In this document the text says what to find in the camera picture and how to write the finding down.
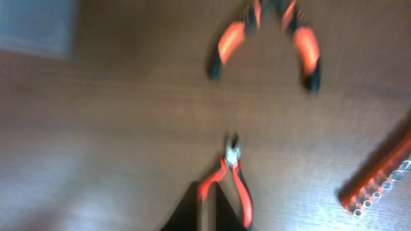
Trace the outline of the clear plastic container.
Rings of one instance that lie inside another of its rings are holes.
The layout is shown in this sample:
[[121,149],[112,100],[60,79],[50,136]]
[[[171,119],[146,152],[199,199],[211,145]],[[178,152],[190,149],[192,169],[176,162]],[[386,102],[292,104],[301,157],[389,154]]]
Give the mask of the clear plastic container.
[[80,0],[1,0],[1,49],[67,58],[73,53]]

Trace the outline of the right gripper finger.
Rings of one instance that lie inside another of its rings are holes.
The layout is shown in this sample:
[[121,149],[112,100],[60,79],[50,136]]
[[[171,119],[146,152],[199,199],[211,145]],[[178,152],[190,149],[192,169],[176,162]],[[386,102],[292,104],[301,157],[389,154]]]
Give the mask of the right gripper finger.
[[190,183],[160,231],[246,231],[219,184],[212,184],[211,199],[197,198],[200,182]]

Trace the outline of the orange socket bit rail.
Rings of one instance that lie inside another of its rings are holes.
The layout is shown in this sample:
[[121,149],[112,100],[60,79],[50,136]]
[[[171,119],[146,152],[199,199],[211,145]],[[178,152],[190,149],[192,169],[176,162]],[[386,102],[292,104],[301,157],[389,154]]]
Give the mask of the orange socket bit rail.
[[389,138],[344,185],[338,194],[342,208],[360,217],[393,190],[410,172],[410,130]]

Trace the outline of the small red cutter pliers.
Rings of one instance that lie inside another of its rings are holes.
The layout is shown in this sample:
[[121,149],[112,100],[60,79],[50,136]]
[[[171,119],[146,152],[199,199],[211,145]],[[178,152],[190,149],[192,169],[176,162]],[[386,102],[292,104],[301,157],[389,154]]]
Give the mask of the small red cutter pliers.
[[[244,230],[252,229],[254,220],[254,206],[247,183],[242,173],[241,139],[235,134],[228,137],[225,143],[224,154],[218,159],[218,168],[200,181],[197,189],[197,200],[203,202],[212,185],[216,186],[215,229]],[[241,214],[237,215],[225,196],[219,183],[225,175],[230,173],[235,183],[236,192],[240,198]]]

